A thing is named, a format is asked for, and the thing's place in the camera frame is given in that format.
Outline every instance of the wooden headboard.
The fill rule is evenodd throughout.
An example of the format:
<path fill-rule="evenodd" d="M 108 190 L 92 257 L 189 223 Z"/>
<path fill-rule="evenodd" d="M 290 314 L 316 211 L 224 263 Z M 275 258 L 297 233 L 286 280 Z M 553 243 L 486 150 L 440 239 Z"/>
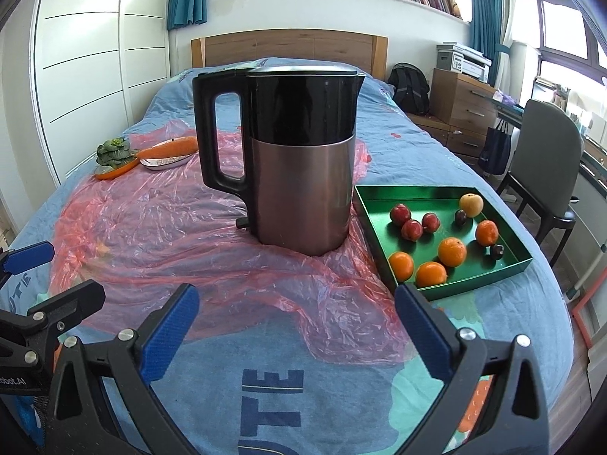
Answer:
<path fill-rule="evenodd" d="M 385 80 L 388 38 L 343 31 L 271 29 L 192 40 L 192 67 L 271 56 L 348 63 Z"/>

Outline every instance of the kettle lid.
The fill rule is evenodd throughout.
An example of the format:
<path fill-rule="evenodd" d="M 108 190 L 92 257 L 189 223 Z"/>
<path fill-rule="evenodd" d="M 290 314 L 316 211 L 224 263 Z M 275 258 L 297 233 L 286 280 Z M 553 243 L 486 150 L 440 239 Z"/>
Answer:
<path fill-rule="evenodd" d="M 258 66 L 247 71 L 247 75 L 359 75 L 356 66 L 335 63 L 334 65 L 270 65 Z"/>

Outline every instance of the pink plastic bag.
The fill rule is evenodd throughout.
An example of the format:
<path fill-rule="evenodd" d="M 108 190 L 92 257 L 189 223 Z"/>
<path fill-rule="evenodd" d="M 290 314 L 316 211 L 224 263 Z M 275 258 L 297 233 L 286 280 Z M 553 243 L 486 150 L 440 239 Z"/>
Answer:
<path fill-rule="evenodd" d="M 134 148 L 195 135 L 170 121 L 146 135 L 131 135 Z M 240 133 L 218 132 L 222 170 L 243 171 Z M 370 157 L 357 141 L 355 180 Z M 277 310 L 292 313 L 310 352 L 333 363 L 395 363 L 409 342 L 390 293 L 376 275 L 362 230 L 337 250 L 309 257 L 260 244 L 234 221 L 242 201 L 207 188 L 200 160 L 166 171 L 137 166 L 114 180 L 92 176 L 72 193 L 55 226 L 51 294 L 89 278 L 107 298 L 86 324 L 117 333 L 137 327 L 182 282 L 201 297 L 188 339 L 232 333 L 262 322 Z"/>

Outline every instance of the electric kettle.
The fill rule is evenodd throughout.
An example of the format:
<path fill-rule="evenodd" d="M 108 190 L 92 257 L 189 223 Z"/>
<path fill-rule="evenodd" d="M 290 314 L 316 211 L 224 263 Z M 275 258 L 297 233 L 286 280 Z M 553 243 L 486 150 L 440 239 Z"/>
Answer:
<path fill-rule="evenodd" d="M 310 256 L 348 234 L 356 103 L 365 75 L 350 65 L 258 66 L 200 74 L 192 81 L 200 166 L 209 188 L 241 198 L 236 220 L 263 244 Z M 245 174 L 222 173 L 215 99 L 241 99 Z"/>

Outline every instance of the blue gripper pad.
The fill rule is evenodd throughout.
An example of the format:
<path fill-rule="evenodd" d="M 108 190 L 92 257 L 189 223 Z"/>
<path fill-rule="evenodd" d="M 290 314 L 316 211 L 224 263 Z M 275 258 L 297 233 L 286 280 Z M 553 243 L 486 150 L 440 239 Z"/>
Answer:
<path fill-rule="evenodd" d="M 166 312 L 140 351 L 139 373 L 150 385 L 165 375 L 177 349 L 183 342 L 200 306 L 198 289 L 188 285 L 180 298 Z"/>
<path fill-rule="evenodd" d="M 430 376 L 445 383 L 450 382 L 453 378 L 450 348 L 436 325 L 405 286 L 396 288 L 394 306 Z"/>
<path fill-rule="evenodd" d="M 32 244 L 19 250 L 11 250 L 5 257 L 4 271 L 18 275 L 35 267 L 48 263 L 55 256 L 55 248 L 48 241 Z"/>

